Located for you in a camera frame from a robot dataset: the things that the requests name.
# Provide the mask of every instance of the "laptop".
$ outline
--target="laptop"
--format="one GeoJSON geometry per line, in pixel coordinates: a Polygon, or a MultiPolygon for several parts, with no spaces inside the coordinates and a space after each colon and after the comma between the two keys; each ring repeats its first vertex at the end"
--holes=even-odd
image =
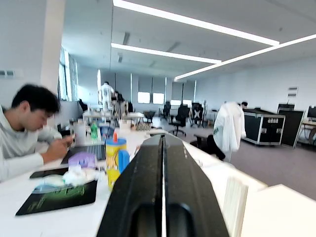
{"type": "Polygon", "coordinates": [[[97,160],[105,160],[106,152],[105,152],[105,146],[104,145],[93,145],[93,146],[84,146],[84,147],[73,147],[70,148],[67,152],[66,156],[62,160],[62,164],[68,164],[68,160],[70,157],[72,157],[74,154],[79,152],[88,152],[95,154],[97,157],[97,160]]]}

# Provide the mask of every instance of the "ceiling light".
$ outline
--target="ceiling light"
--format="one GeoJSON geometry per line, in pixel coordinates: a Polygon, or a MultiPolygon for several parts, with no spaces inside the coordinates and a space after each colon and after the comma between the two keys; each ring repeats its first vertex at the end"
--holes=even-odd
{"type": "Polygon", "coordinates": [[[200,21],[200,20],[193,19],[193,18],[186,17],[186,16],[181,16],[181,15],[174,14],[171,12],[158,10],[158,9],[155,9],[152,7],[147,7],[147,6],[135,4],[132,2],[128,2],[128,1],[113,0],[113,5],[117,6],[117,7],[124,8],[124,9],[145,13],[148,15],[157,16],[157,17],[169,19],[172,21],[181,22],[184,24],[201,27],[201,28],[205,28],[208,30],[217,31],[217,32],[221,32],[221,33],[224,33],[227,35],[236,36],[236,37],[240,37],[240,38],[244,38],[247,40],[252,40],[252,41],[256,41],[256,42],[260,42],[260,43],[264,43],[264,44],[268,44],[268,45],[278,45],[279,44],[278,41],[268,39],[265,37],[256,36],[256,35],[249,34],[246,32],[234,30],[234,29],[227,28],[224,26],[215,25],[215,24],[212,24],[209,22],[200,21]]]}
{"type": "Polygon", "coordinates": [[[118,43],[111,43],[111,46],[112,48],[119,48],[119,49],[134,51],[134,52],[148,53],[148,54],[160,55],[160,56],[171,57],[171,58],[180,58],[180,59],[186,59],[186,60],[197,61],[197,62],[213,63],[213,64],[221,62],[221,60],[200,58],[200,57],[194,57],[194,56],[178,54],[178,53],[169,53],[169,52],[157,51],[157,50],[152,50],[152,49],[147,49],[147,48],[138,48],[138,47],[122,45],[118,43]]]}
{"type": "Polygon", "coordinates": [[[279,44],[279,45],[276,45],[276,46],[272,46],[272,47],[269,47],[269,48],[261,49],[261,50],[258,50],[258,51],[255,51],[255,52],[252,52],[252,53],[249,53],[249,54],[245,54],[245,55],[242,55],[242,56],[239,56],[239,57],[236,57],[236,58],[232,58],[232,59],[223,61],[223,62],[215,64],[215,65],[211,65],[211,66],[208,66],[208,67],[205,67],[205,68],[201,68],[201,69],[189,72],[189,73],[185,73],[183,75],[176,76],[174,78],[174,80],[179,80],[179,79],[182,79],[182,78],[186,78],[186,77],[198,74],[198,73],[202,73],[202,72],[214,69],[214,68],[218,68],[218,67],[224,66],[224,65],[229,64],[229,63],[240,61],[242,59],[250,58],[250,57],[262,54],[262,53],[266,53],[266,52],[269,52],[269,51],[272,51],[272,50],[276,50],[276,49],[279,49],[279,48],[283,48],[283,47],[286,47],[286,46],[290,46],[290,45],[293,45],[293,44],[296,44],[296,43],[301,43],[301,42],[312,40],[312,39],[316,39],[316,34],[315,35],[311,35],[311,36],[306,36],[306,37],[303,37],[303,38],[300,38],[300,39],[295,39],[295,40],[292,40],[292,41],[289,41],[289,42],[285,42],[285,43],[282,43],[282,44],[279,44]]]}

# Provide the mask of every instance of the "white jacket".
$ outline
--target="white jacket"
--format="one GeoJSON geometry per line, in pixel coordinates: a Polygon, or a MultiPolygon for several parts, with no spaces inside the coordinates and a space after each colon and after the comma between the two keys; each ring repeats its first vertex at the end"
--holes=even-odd
{"type": "Polygon", "coordinates": [[[236,102],[223,104],[217,114],[213,131],[214,141],[222,152],[239,149],[241,137],[246,136],[244,113],[236,102]]]}
{"type": "Polygon", "coordinates": [[[112,101],[112,94],[114,94],[113,88],[108,84],[103,84],[101,86],[101,92],[102,92],[102,102],[108,102],[111,103],[112,101]]]}
{"type": "Polygon", "coordinates": [[[51,143],[61,138],[56,130],[46,126],[35,132],[12,129],[0,106],[0,182],[43,165],[43,157],[35,153],[37,142],[51,143]]]}

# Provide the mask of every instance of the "green bottle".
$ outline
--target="green bottle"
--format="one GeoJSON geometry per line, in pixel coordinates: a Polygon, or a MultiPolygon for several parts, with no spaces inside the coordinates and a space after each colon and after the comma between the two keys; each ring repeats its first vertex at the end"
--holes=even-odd
{"type": "Polygon", "coordinates": [[[91,125],[91,138],[92,139],[98,138],[98,126],[95,122],[91,125]]]}

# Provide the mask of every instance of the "hand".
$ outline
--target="hand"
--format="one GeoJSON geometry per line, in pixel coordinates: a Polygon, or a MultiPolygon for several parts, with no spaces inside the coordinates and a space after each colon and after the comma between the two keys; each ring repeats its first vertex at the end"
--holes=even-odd
{"type": "Polygon", "coordinates": [[[59,159],[67,154],[67,145],[69,137],[53,141],[48,147],[47,152],[41,154],[44,163],[59,159]]]}
{"type": "Polygon", "coordinates": [[[74,141],[74,135],[71,135],[71,136],[66,136],[62,139],[62,141],[66,142],[67,143],[67,147],[69,147],[73,141],[74,141]]]}

